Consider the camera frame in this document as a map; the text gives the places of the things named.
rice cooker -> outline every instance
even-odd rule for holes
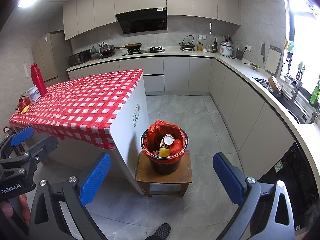
[[[231,42],[223,41],[220,43],[220,54],[223,56],[231,56],[233,52],[233,46]]]

metal screw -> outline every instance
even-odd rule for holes
[[[278,181],[277,181],[277,185],[278,185],[279,187],[284,187],[284,182],[283,182],[282,180],[278,180]]]
[[[253,177],[248,177],[248,178],[247,178],[247,181],[248,181],[249,183],[256,183],[256,179],[253,178]]]
[[[77,180],[77,177],[76,177],[76,176],[71,176],[71,177],[68,179],[68,181],[69,181],[70,183],[76,182],[76,180]]]
[[[45,184],[47,184],[47,181],[45,179],[41,180],[39,183],[40,186],[44,186]]]

stool leg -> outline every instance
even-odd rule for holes
[[[148,197],[151,197],[151,191],[150,191],[150,183],[149,182],[140,182],[144,192]]]
[[[184,196],[188,186],[189,186],[189,183],[180,183],[180,197]]]

window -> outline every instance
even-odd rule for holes
[[[303,61],[305,72],[301,79],[301,93],[310,99],[320,78],[320,61],[317,42],[320,41],[320,21],[305,0],[287,0],[289,6],[289,39],[294,41],[295,50],[288,52],[289,75],[296,77],[298,64]]]

green bottle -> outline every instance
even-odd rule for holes
[[[313,90],[313,93],[311,94],[309,103],[314,106],[314,104],[318,101],[320,95],[320,79],[318,80],[318,84],[315,87],[315,90]]]

